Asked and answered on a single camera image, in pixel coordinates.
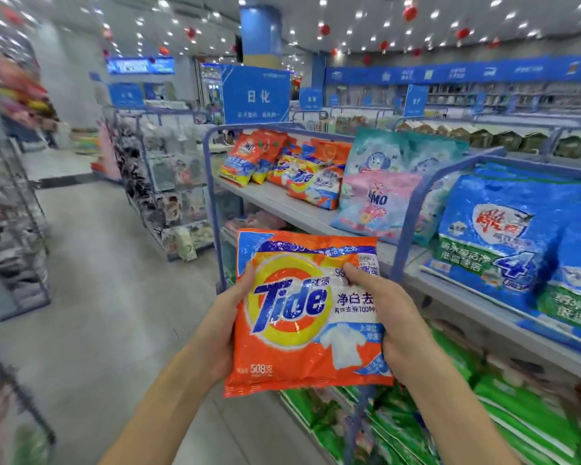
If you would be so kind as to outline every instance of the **white shirt graphic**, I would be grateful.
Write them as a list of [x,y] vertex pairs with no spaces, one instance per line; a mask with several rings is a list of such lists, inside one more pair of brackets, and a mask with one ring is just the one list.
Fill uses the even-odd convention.
[[363,365],[357,346],[366,344],[366,338],[346,323],[338,323],[321,336],[324,348],[331,346],[333,367],[336,370]]

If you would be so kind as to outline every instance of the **red lantern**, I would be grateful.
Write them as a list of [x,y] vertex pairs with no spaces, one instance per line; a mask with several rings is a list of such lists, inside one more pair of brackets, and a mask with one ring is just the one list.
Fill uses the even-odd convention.
[[472,30],[470,30],[469,28],[462,28],[456,31],[456,37],[458,39],[465,39],[471,33]]
[[2,7],[2,13],[4,13],[4,17],[6,17],[9,22],[13,24],[23,24],[22,17],[15,11],[8,9],[6,6]]
[[415,6],[407,6],[403,11],[403,18],[407,21],[413,21],[418,16],[418,9]]

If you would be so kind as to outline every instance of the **tiled floor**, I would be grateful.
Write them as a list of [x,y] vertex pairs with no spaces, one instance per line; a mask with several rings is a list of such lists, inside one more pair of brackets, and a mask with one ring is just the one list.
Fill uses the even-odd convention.
[[[96,182],[40,190],[51,225],[52,305],[0,324],[0,356],[18,368],[56,429],[56,463],[94,465],[159,369],[215,297],[213,250],[166,263],[124,191]],[[324,463],[269,393],[223,399],[196,415],[176,465]]]
[[23,165],[31,181],[90,173],[90,163],[96,159],[94,155],[78,155],[72,150],[51,148],[22,155]]

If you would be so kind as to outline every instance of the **digital display screen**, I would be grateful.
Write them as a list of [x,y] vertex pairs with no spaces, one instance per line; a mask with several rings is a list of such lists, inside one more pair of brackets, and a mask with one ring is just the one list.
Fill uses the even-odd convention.
[[174,75],[174,57],[138,57],[126,59],[111,57],[108,59],[110,75]]

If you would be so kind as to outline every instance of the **forearm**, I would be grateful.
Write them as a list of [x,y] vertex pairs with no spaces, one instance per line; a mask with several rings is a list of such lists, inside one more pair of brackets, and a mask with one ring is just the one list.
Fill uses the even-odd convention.
[[407,388],[445,465],[519,465],[452,360],[436,344],[410,371]]
[[171,465],[210,384],[189,345],[174,356],[99,465]]

